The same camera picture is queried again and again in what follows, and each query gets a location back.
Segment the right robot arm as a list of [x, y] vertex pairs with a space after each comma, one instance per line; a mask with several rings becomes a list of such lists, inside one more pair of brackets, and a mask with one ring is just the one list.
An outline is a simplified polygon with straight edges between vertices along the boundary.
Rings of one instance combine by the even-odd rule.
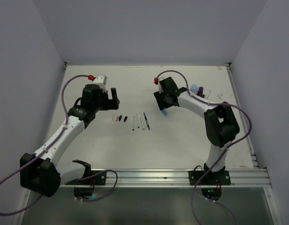
[[172, 77], [155, 78], [159, 90], [154, 93], [161, 111], [172, 106], [187, 109], [204, 119], [207, 139], [210, 142], [209, 156], [204, 164], [203, 179], [214, 184], [225, 172], [227, 147], [231, 144], [240, 127], [229, 105], [204, 104], [203, 98], [195, 100], [185, 87], [178, 88]]

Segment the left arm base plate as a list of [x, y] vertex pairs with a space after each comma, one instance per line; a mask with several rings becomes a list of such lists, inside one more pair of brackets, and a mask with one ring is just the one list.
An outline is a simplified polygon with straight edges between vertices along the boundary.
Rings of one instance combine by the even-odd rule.
[[106, 183], [106, 171], [105, 170], [90, 170], [82, 178], [90, 177], [86, 180], [75, 179], [65, 183], [66, 185], [105, 185]]

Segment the blue ink gel pen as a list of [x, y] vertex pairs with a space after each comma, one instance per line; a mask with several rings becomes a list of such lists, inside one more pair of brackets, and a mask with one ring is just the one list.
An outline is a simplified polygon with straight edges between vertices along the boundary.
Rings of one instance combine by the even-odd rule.
[[146, 113], [143, 112], [143, 115], [144, 115], [144, 120], [145, 120], [146, 125], [147, 125], [147, 129], [150, 130], [151, 128], [150, 128], [150, 125], [149, 125], [149, 122], [148, 122], [148, 119], [147, 119]]

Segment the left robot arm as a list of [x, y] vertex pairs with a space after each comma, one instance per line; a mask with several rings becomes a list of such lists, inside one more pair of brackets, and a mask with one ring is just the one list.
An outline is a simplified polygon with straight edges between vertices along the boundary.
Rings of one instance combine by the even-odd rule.
[[20, 159], [20, 184], [23, 188], [46, 197], [53, 196], [59, 186], [72, 181], [87, 184], [95, 177], [91, 165], [82, 160], [73, 160], [60, 166], [59, 160], [71, 143], [95, 119], [99, 111], [117, 110], [120, 101], [116, 88], [111, 88], [112, 97], [96, 84], [87, 84], [82, 96], [66, 111], [66, 118], [51, 138], [32, 154], [25, 153]]

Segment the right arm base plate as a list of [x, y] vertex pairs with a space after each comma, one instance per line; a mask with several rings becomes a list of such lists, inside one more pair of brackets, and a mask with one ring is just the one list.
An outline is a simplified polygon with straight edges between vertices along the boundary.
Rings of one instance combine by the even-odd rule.
[[[202, 170], [188, 171], [190, 185], [195, 185], [204, 173], [205, 171]], [[229, 171], [209, 172], [198, 184], [203, 186], [231, 185]]]

